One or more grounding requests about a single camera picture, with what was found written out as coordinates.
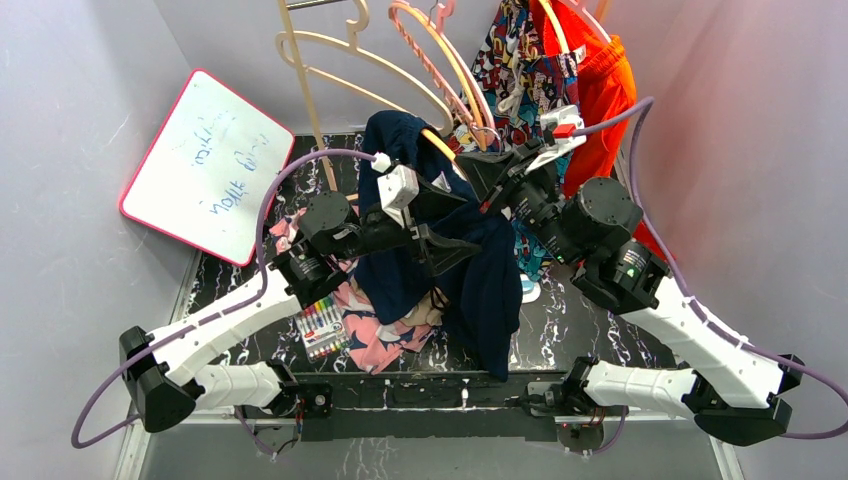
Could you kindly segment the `navy blue shorts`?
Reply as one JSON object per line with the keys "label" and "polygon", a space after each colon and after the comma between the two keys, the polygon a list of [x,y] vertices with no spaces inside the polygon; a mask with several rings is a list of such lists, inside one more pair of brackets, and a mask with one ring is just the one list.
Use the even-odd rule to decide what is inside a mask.
{"label": "navy blue shorts", "polygon": [[502,214],[480,212],[469,183],[422,136],[428,127],[409,113],[379,111],[367,120],[362,150],[388,155],[422,181],[440,181],[461,201],[411,208],[415,224],[429,235],[426,241],[363,256],[354,277],[384,324],[400,320],[439,289],[447,301],[445,330],[477,355],[482,369],[504,381],[522,304],[514,230]]}

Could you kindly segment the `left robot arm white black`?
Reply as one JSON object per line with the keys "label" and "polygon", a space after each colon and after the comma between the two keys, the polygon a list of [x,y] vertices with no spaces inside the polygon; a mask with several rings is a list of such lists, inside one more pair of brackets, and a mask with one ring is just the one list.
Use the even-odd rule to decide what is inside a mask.
{"label": "left robot arm white black", "polygon": [[291,246],[261,261],[247,283],[187,319],[119,338],[128,367],[122,379],[145,430],[158,433],[197,410],[255,407],[285,417],[303,393],[277,361],[224,366],[214,359],[264,327],[297,315],[336,291],[347,275],[340,262],[406,248],[431,276],[479,252],[477,244],[445,238],[429,225],[467,205],[467,199],[397,168],[377,179],[378,201],[358,212],[328,191],[311,199]]}

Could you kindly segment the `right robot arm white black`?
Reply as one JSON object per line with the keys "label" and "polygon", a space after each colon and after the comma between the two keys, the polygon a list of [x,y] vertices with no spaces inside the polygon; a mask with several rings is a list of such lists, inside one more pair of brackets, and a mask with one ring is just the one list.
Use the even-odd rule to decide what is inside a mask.
{"label": "right robot arm white black", "polygon": [[572,269],[571,283],[586,299],[653,335],[685,367],[623,367],[584,356],[562,382],[528,384],[517,404],[535,416],[653,410],[736,446],[784,435],[792,409],[782,394],[800,383],[800,372],[747,351],[739,335],[692,306],[668,264],[635,239],[643,212],[621,183],[594,177],[564,198],[552,168],[536,165],[538,153],[474,152],[456,162],[483,212],[512,212]]}

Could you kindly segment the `orange hanger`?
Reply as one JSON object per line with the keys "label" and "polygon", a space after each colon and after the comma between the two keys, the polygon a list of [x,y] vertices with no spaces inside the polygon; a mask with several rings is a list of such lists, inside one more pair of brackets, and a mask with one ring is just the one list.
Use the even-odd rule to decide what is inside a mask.
{"label": "orange hanger", "polygon": [[[489,145],[488,146],[484,145],[482,150],[478,149],[478,150],[475,150],[475,151],[460,149],[459,152],[462,155],[473,153],[473,154],[480,154],[480,155],[486,154],[486,155],[492,156],[492,155],[502,155],[504,153],[502,138],[501,138],[499,132],[496,129],[490,128],[488,126],[478,126],[478,125],[472,124],[471,126],[467,127],[467,132],[471,136],[474,136],[475,134],[478,134],[478,133],[482,133],[484,143],[488,142]],[[471,183],[471,180],[468,178],[467,173],[462,168],[462,166],[458,163],[457,152],[454,149],[452,149],[441,137],[439,137],[436,133],[431,131],[429,128],[422,129],[420,134],[422,136],[424,136],[443,155],[445,155],[448,158],[448,160],[452,164],[453,170],[456,172],[456,174],[460,178],[462,178],[463,180],[465,180],[468,183]]]}

